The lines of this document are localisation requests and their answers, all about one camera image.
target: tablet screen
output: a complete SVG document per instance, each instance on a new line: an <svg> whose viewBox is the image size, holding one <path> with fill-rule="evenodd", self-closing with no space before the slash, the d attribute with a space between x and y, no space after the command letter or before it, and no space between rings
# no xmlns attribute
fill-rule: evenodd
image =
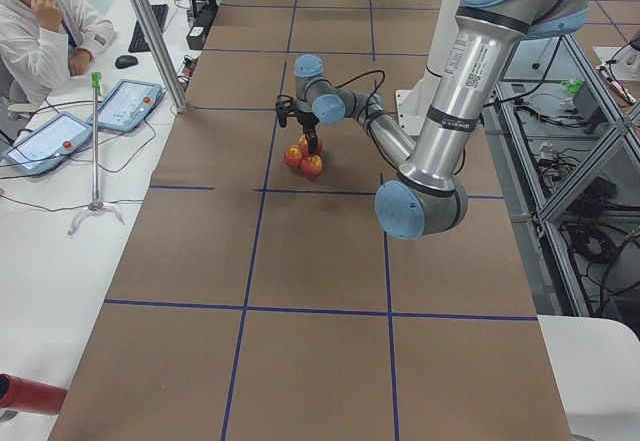
<svg viewBox="0 0 640 441"><path fill-rule="evenodd" d="M105 106L100 109L100 123L124 126L138 111L140 103L153 89L152 86L137 83L122 83Z"/></svg>
<svg viewBox="0 0 640 441"><path fill-rule="evenodd" d="M86 130L86 126L68 116L60 116L55 122L45 126L27 140L7 153L7 157L33 171L42 161L50 159L65 141L70 141Z"/></svg>

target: computer mouse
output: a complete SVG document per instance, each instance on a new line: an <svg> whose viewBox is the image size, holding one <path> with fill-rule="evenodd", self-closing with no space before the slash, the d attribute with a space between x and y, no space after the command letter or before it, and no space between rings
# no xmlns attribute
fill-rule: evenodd
<svg viewBox="0 0 640 441"><path fill-rule="evenodd" d="M138 64L138 58L130 54L123 54L116 58L116 68L124 69Z"/></svg>

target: red object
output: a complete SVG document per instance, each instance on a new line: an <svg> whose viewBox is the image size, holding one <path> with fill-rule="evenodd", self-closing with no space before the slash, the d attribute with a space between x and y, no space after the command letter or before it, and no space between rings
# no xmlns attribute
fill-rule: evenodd
<svg viewBox="0 0 640 441"><path fill-rule="evenodd" d="M316 149L316 152L313 154L320 154L322 153L322 140L320 138L318 138L318 149ZM300 139L298 139L298 147L300 148L300 152L302 153L302 157L303 158L308 158L309 156L313 156L313 154L309 153L309 143L307 142L307 136L306 135L302 135L300 136Z"/></svg>
<svg viewBox="0 0 640 441"><path fill-rule="evenodd" d="M0 374L0 408L38 414L58 414L67 390L9 374Z"/></svg>
<svg viewBox="0 0 640 441"><path fill-rule="evenodd" d="M300 169L308 178L315 178L322 172L322 158L317 154L304 158L300 163Z"/></svg>
<svg viewBox="0 0 640 441"><path fill-rule="evenodd" d="M299 168L302 161L302 153L297 145L292 144L284 150L284 162L290 168Z"/></svg>

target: green clamp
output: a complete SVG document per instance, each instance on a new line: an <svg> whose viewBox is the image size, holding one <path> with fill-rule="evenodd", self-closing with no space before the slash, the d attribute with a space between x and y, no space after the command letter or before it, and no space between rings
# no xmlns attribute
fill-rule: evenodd
<svg viewBox="0 0 640 441"><path fill-rule="evenodd" d="M563 81L562 85L567 88L570 94L578 94L580 88L584 84L584 79L573 78L568 81Z"/></svg>
<svg viewBox="0 0 640 441"><path fill-rule="evenodd" d="M91 73L91 87L98 90L98 94L100 94L100 79L102 79L102 75L99 72Z"/></svg>

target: label sticker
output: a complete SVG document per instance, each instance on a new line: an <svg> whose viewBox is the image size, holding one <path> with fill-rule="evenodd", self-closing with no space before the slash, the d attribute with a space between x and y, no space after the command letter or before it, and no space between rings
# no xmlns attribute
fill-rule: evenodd
<svg viewBox="0 0 640 441"><path fill-rule="evenodd" d="M458 84L465 88L483 91L499 54L500 49L497 46L481 43L475 59L468 64L469 71L460 77Z"/></svg>
<svg viewBox="0 0 640 441"><path fill-rule="evenodd" d="M451 50L449 62L444 68L444 75L449 75L450 77L455 78L456 73L460 69L462 62L466 57L467 49L469 49L469 40L466 39L466 37L459 37L456 39L456 42L453 44L453 49Z"/></svg>

